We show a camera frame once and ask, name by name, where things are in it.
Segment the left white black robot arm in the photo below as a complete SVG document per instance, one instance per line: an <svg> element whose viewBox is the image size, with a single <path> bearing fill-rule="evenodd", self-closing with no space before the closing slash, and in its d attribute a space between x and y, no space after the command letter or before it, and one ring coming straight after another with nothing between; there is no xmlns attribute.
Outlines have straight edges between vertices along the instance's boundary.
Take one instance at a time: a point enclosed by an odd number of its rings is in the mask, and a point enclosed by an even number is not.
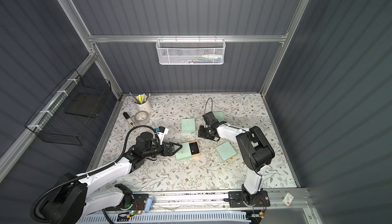
<svg viewBox="0 0 392 224"><path fill-rule="evenodd" d="M134 172L145 160L157 156L171 157L183 146L173 142L161 142L159 134L143 132L136 143L123 152L115 161L95 170L78 174L63 175L56 185L33 203L30 216L39 223L75 224L80 218L96 211L115 207L129 199L132 191L123 184L113 190L96 191L109 182Z"/></svg>

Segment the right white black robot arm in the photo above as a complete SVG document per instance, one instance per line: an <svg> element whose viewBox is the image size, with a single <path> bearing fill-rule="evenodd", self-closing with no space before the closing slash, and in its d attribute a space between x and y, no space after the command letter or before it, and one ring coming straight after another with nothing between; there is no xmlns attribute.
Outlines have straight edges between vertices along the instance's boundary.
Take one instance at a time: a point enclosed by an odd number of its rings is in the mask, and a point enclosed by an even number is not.
<svg viewBox="0 0 392 224"><path fill-rule="evenodd" d="M229 140L238 144L243 162L247 166L247 175L242 185L241 200L246 205L261 196L262 175L275 157L275 151L257 126L240 128L219 122L213 112L203 115L205 125L199 127L200 138L219 141Z"/></svg>

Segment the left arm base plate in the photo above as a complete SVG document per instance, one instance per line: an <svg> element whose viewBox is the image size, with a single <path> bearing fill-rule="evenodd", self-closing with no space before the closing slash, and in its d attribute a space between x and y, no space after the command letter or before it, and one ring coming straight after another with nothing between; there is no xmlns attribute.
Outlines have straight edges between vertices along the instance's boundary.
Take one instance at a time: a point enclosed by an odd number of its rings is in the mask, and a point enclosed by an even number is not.
<svg viewBox="0 0 392 224"><path fill-rule="evenodd" d="M148 194L126 194L121 200L120 204L114 207L108 207L106 211L128 211L128 210L143 210Z"/></svg>

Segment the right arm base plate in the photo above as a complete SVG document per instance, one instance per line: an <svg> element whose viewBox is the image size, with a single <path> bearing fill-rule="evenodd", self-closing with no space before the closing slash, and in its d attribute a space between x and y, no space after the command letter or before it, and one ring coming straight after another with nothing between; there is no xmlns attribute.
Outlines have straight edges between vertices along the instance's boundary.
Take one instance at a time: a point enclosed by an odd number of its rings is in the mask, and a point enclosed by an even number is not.
<svg viewBox="0 0 392 224"><path fill-rule="evenodd" d="M253 195L249 195L243 191L228 192L228 202L231 208L242 207L262 207L266 208L271 205L268 193L265 190L258 191Z"/></svg>

